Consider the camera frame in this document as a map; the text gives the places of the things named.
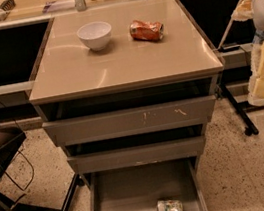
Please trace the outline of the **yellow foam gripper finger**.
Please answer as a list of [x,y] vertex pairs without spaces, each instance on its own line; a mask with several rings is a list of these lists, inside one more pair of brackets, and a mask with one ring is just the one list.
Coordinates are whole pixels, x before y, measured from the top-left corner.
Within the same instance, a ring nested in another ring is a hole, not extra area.
[[248,84],[248,103],[252,106],[264,106],[264,79],[251,76]]

